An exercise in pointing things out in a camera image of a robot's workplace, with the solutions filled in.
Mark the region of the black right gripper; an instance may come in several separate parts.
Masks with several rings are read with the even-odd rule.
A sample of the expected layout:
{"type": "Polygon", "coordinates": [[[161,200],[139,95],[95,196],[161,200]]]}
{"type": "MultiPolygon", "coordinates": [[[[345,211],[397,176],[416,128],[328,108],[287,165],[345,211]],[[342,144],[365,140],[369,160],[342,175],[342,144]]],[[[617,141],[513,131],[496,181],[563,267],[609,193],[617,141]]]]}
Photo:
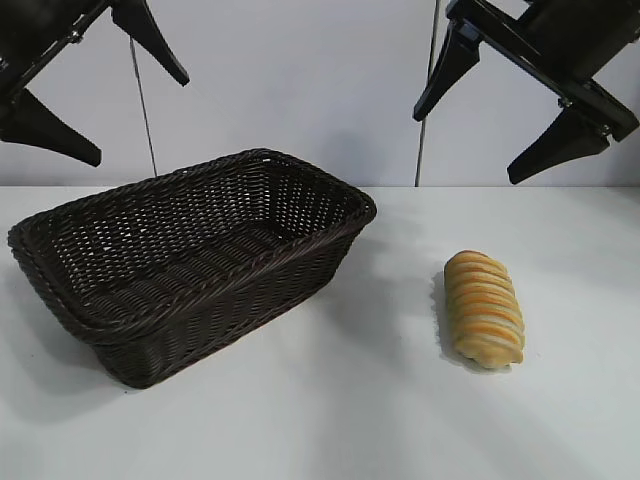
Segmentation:
{"type": "Polygon", "coordinates": [[[482,40],[574,105],[507,167],[513,185],[607,149],[598,125],[618,142],[638,128],[634,114],[593,80],[639,37],[637,1],[532,1],[517,19],[488,1],[452,1],[446,16],[451,21],[414,120],[423,121],[480,61],[482,40]]]}

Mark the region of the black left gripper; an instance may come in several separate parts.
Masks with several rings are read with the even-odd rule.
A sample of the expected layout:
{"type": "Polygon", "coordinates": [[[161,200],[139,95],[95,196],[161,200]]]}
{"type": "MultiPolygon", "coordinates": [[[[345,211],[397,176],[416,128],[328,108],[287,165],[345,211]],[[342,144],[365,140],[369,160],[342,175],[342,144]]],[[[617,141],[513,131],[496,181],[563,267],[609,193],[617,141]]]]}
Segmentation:
{"type": "MultiPolygon", "coordinates": [[[[2,141],[53,151],[93,167],[101,164],[102,152],[93,142],[22,89],[67,45],[80,42],[107,8],[106,1],[1,0],[2,141]]],[[[111,16],[176,82],[190,82],[145,0],[115,1],[111,16]]]]}

